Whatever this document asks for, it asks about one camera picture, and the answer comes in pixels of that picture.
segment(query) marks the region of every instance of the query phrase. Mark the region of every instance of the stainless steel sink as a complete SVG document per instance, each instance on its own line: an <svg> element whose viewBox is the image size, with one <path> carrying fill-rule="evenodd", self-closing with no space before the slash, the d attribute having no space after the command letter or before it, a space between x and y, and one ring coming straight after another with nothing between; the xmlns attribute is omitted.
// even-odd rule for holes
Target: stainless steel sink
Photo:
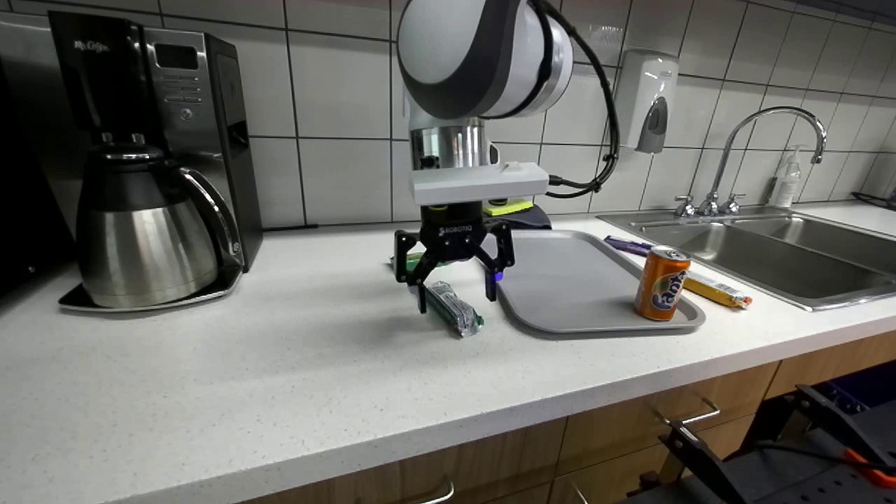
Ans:
<svg viewBox="0 0 896 504"><path fill-rule="evenodd" d="M695 261L757 284L759 288L808 310L842 307L896 293L896 270L880 270L896 265L887 264L891 258L880 258L870 240L867 246L856 246L859 240L845 240L849 236L838 236L850 229L820 222L808 223L806 218L780 214L757 214L724 222L675 222L659 216L625 216L605 222L633 229L656 244L670 244ZM824 246L839 246L842 253L850 253L850 258L838 258ZM859 256L873 258L880 265L864 265L856 261Z"/></svg>

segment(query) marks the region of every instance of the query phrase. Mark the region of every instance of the kitchen counter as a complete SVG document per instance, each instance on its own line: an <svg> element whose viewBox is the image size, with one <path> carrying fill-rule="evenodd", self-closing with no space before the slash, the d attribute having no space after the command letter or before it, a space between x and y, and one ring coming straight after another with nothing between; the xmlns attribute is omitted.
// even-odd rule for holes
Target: kitchen counter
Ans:
<svg viewBox="0 0 896 504"><path fill-rule="evenodd" d="M806 214L896 236L887 209ZM548 342L485 303L467 264L436 275L485 330L451 338L390 256L390 229L278 232L199 307L59 313L76 271L0 305L0 502L237 502L896 330L896 296L806 313L727 281L752 307L691 296L695 333Z"/></svg>

